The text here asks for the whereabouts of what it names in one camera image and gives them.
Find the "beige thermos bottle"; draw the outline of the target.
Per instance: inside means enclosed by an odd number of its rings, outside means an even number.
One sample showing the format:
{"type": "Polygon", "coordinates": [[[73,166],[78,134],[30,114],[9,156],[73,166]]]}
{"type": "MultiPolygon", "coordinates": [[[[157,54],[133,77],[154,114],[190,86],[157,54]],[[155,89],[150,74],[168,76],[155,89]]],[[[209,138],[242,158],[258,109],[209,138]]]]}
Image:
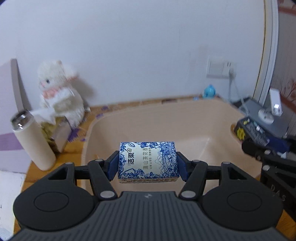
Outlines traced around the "beige thermos bottle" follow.
{"type": "Polygon", "coordinates": [[[34,116],[28,110],[22,110],[11,118],[11,125],[16,138],[35,165],[42,171],[51,169],[56,156],[34,116]]]}

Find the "blue white tissue pack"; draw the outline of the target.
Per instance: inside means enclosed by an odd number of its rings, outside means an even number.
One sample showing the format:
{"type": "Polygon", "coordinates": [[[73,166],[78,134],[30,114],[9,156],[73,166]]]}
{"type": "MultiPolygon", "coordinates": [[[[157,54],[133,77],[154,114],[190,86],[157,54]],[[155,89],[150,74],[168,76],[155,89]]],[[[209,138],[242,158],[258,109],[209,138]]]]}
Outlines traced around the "blue white tissue pack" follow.
{"type": "Polygon", "coordinates": [[[175,143],[120,143],[117,173],[120,183],[176,181],[180,175],[175,143]]]}

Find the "tissue box under bunny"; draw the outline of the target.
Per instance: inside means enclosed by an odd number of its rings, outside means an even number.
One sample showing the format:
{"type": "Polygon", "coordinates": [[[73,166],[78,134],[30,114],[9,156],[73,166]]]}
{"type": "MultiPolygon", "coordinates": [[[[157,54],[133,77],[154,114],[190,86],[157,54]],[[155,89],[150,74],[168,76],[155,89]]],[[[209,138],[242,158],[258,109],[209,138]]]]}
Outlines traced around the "tissue box under bunny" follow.
{"type": "Polygon", "coordinates": [[[42,133],[55,153],[63,152],[71,134],[71,126],[66,117],[56,118],[56,124],[41,123],[42,133]]]}

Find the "beige plastic storage bin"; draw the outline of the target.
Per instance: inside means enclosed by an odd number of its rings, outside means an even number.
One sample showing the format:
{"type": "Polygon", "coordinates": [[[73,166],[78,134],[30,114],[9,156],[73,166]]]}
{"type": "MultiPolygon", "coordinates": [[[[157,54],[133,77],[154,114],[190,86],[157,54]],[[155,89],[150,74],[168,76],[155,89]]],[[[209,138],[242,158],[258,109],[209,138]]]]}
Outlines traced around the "beige plastic storage bin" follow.
{"type": "Polygon", "coordinates": [[[252,177],[261,163],[244,154],[231,126],[242,113],[220,99],[178,101],[116,108],[96,114],[83,146],[81,163],[106,159],[121,142],[174,142],[189,160],[211,166],[231,162],[252,177]]]}

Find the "dark grey tablet device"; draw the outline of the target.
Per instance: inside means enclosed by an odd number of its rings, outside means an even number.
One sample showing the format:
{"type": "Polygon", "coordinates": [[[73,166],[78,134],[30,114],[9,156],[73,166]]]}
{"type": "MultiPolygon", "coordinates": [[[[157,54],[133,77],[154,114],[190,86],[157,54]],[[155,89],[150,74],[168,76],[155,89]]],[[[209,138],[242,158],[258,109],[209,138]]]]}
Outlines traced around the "dark grey tablet device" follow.
{"type": "Polygon", "coordinates": [[[257,101],[248,97],[244,99],[244,105],[240,100],[232,104],[273,136],[282,138],[287,133],[288,123],[283,119],[283,115],[272,115],[269,108],[264,108],[257,101]]]}

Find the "blue penguin figurine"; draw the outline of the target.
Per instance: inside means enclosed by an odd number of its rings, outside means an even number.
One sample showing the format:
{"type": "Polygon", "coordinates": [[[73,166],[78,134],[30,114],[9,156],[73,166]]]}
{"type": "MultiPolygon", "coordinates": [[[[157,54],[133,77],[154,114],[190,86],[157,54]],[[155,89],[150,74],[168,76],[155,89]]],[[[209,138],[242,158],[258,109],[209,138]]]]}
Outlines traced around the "blue penguin figurine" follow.
{"type": "Polygon", "coordinates": [[[214,88],[213,85],[208,85],[205,89],[204,89],[204,98],[214,98],[216,95],[216,89],[214,88]]]}

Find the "white door frame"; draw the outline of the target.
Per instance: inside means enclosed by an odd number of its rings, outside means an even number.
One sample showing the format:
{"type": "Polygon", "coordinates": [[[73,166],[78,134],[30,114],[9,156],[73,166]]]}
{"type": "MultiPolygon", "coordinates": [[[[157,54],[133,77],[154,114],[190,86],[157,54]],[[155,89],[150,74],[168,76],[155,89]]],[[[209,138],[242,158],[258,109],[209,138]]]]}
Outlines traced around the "white door frame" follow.
{"type": "Polygon", "coordinates": [[[278,2],[264,1],[264,39],[262,58],[253,98],[264,105],[268,96],[278,50],[278,2]]]}

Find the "purple white headboard panel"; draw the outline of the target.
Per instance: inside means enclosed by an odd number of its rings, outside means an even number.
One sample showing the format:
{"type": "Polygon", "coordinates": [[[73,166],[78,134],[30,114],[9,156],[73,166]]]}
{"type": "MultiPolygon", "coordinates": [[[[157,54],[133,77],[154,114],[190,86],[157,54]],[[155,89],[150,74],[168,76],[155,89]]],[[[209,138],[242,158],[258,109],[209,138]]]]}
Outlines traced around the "purple white headboard panel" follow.
{"type": "Polygon", "coordinates": [[[1,65],[1,170],[26,173],[30,158],[16,138],[11,125],[14,114],[23,110],[16,59],[1,65]]]}

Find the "black yellow small box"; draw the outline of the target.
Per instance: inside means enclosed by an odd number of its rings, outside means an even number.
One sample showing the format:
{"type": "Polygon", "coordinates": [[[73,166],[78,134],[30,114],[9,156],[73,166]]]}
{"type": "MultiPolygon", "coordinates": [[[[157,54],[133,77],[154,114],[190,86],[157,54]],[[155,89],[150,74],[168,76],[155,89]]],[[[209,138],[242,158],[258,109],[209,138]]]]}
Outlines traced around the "black yellow small box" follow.
{"type": "Polygon", "coordinates": [[[238,120],[234,133],[241,142],[251,139],[255,144],[275,152],[285,153],[290,149],[290,144],[287,141],[266,132],[250,117],[238,120]]]}

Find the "white wall switch socket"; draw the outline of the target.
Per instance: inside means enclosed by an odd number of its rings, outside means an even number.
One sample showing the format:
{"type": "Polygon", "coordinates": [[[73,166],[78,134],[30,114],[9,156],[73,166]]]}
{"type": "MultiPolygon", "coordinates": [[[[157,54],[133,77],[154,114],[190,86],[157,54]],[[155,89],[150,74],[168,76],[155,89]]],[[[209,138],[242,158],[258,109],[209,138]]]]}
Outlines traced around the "white wall switch socket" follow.
{"type": "Polygon", "coordinates": [[[225,60],[220,57],[209,57],[207,62],[206,77],[228,79],[229,71],[236,70],[236,62],[225,60]]]}

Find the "white plush bunny toy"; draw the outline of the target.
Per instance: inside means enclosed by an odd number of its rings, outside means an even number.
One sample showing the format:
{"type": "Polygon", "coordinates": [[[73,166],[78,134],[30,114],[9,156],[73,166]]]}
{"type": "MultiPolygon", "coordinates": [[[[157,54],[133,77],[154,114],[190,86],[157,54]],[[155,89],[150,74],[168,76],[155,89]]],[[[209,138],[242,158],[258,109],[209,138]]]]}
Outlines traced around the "white plush bunny toy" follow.
{"type": "Polygon", "coordinates": [[[54,125],[56,118],[65,117],[72,129],[77,128],[85,115],[83,99],[71,84],[79,77],[78,72],[54,60],[42,62],[37,74],[41,107],[31,111],[36,121],[54,125]]]}

